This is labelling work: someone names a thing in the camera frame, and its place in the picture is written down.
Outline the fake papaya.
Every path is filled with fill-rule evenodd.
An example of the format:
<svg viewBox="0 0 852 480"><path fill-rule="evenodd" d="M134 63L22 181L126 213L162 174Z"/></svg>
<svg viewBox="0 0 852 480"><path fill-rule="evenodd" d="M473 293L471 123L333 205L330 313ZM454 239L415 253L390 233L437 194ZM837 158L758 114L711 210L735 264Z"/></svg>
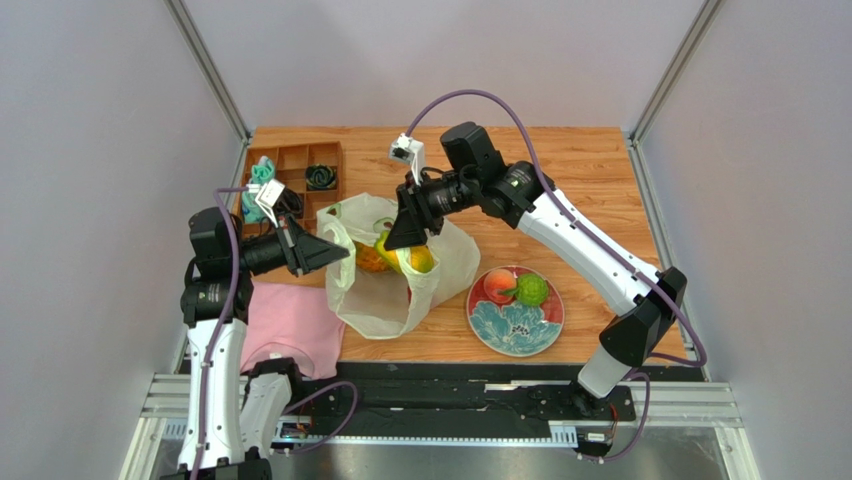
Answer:
<svg viewBox="0 0 852 480"><path fill-rule="evenodd" d="M385 242L389 236L389 231L385 230L380 233L379 238L375 241L373 248L379 257L394 271L401 273L402 269L398 258L397 250L388 250L385 247ZM429 273L435 267L435 260L427 246L416 246L408 249L408 263L416 271L420 273Z"/></svg>

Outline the fake pineapple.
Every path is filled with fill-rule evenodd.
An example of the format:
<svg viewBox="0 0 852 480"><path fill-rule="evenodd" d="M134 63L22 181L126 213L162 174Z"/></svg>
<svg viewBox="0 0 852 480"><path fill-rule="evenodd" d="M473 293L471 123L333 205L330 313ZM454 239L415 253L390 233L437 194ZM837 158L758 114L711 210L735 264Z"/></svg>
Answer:
<svg viewBox="0 0 852 480"><path fill-rule="evenodd" d="M359 269L368 273L384 273L392 270L390 264L378 254L373 246L357 241L354 241L353 244L356 253L355 264Z"/></svg>

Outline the avocado print plastic bag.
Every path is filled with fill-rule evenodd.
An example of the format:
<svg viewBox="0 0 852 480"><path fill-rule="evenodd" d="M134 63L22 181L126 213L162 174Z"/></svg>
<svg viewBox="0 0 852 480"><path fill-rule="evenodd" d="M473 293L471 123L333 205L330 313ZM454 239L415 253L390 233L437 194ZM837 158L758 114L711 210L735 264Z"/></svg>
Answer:
<svg viewBox="0 0 852 480"><path fill-rule="evenodd" d="M399 273L371 273L356 266L355 243L374 243L380 222L395 220L397 202L366 193L317 211L317 233L346 248L349 256L326 268L329 309L362 337L397 338L412 331L434 307L466 291L480 264L474 239L445 221L427 242L435 266L421 273L404 266Z"/></svg>

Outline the fake peach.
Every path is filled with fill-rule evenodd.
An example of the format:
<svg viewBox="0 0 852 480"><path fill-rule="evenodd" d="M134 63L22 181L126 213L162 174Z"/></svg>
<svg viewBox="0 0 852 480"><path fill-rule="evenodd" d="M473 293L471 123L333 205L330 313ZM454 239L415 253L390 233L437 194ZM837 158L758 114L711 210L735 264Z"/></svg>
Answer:
<svg viewBox="0 0 852 480"><path fill-rule="evenodd" d="M497 268L485 275L482 286L489 300L496 304L508 304L514 300L517 278L512 271Z"/></svg>

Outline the green custard apple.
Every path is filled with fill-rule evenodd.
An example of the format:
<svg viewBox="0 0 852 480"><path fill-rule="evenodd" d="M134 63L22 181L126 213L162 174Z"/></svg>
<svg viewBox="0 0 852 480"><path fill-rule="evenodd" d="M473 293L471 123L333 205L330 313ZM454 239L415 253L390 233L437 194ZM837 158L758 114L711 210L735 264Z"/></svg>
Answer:
<svg viewBox="0 0 852 480"><path fill-rule="evenodd" d="M515 286L504 289L501 295L513 297L517 302L528 307L541 306L550 295L548 282L535 273L526 273L516 279Z"/></svg>

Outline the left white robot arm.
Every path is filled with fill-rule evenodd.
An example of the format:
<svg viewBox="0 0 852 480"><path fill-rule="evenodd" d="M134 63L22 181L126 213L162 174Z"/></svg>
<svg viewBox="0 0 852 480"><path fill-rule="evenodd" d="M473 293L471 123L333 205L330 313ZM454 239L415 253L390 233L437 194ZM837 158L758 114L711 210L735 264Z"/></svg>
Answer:
<svg viewBox="0 0 852 480"><path fill-rule="evenodd" d="M299 384L291 357L263 360L239 392L240 357L249 324L252 277L280 267L300 276L348 256L294 216L274 230L240 239L241 221L217 207L188 221L194 257L184 275L180 306L190 348L187 431L174 479L269 479L269 450L278 419Z"/></svg>

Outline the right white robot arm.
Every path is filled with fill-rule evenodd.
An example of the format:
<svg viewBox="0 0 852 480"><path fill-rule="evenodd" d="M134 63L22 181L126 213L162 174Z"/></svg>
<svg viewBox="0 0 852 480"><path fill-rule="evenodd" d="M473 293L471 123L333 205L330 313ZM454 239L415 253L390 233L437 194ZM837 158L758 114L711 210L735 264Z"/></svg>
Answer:
<svg viewBox="0 0 852 480"><path fill-rule="evenodd" d="M437 178L426 172L422 142L402 134L391 143L389 158L411 170L396 189L398 213L386 248L423 246L441 233L447 215L473 206L548 247L595 287L615 314L577 377L587 398L608 397L643 365L674 323L685 275L674 267L660 271L630 254L533 163L506 163L483 127L464 122L447 130L440 143L451 168Z"/></svg>

